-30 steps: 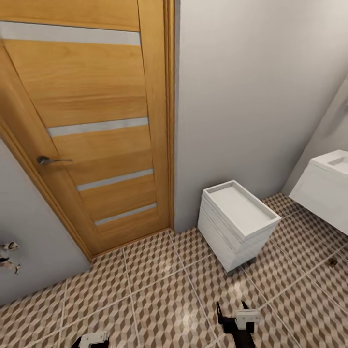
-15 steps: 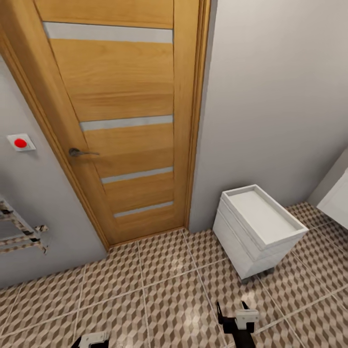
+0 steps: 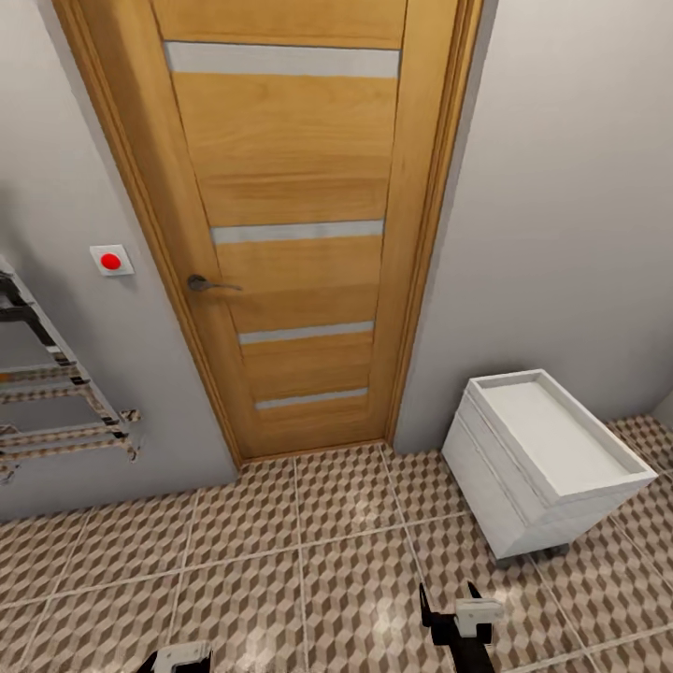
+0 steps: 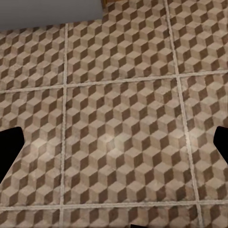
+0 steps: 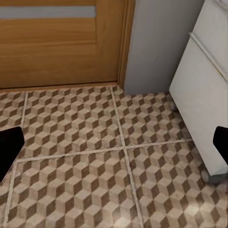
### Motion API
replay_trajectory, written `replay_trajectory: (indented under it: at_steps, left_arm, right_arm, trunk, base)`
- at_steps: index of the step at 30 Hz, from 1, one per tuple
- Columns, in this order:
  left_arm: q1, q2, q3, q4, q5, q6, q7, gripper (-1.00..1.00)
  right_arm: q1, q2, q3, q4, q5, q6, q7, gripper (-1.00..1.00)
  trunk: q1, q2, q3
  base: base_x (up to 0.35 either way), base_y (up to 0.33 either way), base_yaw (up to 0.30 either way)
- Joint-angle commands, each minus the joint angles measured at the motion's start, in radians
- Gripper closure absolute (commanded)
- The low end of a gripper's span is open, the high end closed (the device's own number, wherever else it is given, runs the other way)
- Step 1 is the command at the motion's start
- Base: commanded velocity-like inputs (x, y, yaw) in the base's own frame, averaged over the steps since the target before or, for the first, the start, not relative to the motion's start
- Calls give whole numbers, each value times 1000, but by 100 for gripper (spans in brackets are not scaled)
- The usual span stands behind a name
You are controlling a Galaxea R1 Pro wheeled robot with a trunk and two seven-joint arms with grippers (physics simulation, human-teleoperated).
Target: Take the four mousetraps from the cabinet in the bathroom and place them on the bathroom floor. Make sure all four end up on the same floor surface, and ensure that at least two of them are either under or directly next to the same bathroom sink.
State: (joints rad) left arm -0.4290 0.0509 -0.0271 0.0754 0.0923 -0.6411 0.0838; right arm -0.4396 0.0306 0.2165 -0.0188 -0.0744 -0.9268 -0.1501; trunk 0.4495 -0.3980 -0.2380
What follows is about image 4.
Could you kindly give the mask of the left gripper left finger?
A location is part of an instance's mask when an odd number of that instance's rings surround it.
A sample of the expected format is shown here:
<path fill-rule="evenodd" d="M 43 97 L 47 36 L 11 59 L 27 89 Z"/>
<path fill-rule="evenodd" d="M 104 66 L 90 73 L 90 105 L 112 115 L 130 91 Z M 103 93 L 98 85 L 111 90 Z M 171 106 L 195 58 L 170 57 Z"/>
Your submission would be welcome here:
<path fill-rule="evenodd" d="M 20 126 L 0 132 L 0 183 L 25 144 Z"/>

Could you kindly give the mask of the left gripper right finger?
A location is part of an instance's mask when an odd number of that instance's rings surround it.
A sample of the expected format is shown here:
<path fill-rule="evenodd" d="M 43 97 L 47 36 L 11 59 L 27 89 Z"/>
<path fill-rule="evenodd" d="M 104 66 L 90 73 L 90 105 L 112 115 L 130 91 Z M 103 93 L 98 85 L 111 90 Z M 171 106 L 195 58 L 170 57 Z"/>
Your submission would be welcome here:
<path fill-rule="evenodd" d="M 228 164 L 228 128 L 217 127 L 213 143 Z"/>

